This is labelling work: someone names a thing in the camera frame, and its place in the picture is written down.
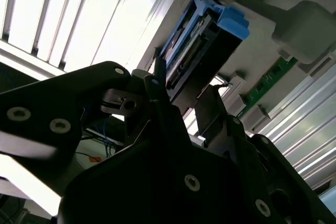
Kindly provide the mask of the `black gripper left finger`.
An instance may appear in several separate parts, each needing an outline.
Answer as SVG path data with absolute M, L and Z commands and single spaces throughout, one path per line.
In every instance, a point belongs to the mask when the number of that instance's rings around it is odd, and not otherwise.
M 112 114 L 124 115 L 128 139 L 144 126 L 150 137 L 189 136 L 162 78 L 128 72 L 112 61 L 31 83 L 1 94 L 1 152 L 39 161 L 69 160 L 84 128 Z

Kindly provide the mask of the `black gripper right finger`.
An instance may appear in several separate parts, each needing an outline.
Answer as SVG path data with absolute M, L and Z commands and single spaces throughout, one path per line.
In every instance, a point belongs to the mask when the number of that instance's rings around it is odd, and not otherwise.
M 235 165 L 233 220 L 241 223 L 335 223 L 335 216 L 264 135 L 247 136 L 209 85 L 195 107 L 204 147 Z

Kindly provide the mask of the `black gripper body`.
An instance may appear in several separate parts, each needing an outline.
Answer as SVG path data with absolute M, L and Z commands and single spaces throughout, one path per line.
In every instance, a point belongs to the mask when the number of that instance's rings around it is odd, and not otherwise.
M 194 144 L 145 141 L 77 176 L 58 223 L 284 223 L 249 146 L 239 167 Z

